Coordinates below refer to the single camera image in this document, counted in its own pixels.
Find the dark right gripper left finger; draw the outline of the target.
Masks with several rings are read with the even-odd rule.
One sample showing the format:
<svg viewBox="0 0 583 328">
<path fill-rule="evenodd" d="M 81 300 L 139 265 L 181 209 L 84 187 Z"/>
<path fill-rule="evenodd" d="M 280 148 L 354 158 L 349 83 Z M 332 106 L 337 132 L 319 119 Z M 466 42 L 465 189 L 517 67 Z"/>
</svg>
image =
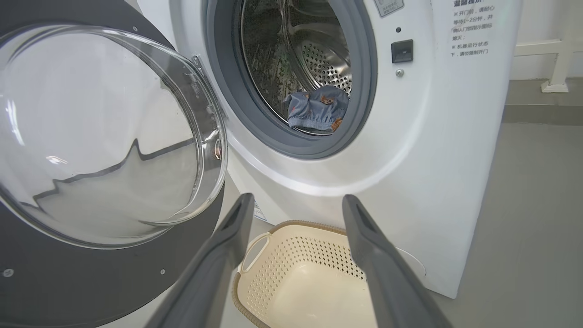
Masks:
<svg viewBox="0 0 583 328">
<path fill-rule="evenodd" d="M 244 260 L 254 218 L 255 198 L 245 193 L 202 245 L 147 328 L 218 328 L 230 277 Z"/>
</svg>

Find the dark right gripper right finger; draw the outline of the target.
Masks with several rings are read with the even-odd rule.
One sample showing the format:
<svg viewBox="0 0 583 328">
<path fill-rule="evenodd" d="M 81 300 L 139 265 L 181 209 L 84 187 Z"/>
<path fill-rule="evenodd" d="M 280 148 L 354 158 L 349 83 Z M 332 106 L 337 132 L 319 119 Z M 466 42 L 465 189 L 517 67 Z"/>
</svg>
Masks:
<svg viewBox="0 0 583 328">
<path fill-rule="evenodd" d="M 351 256 L 366 274 L 379 328 L 451 328 L 412 268 L 355 195 L 345 195 L 342 212 Z"/>
</svg>

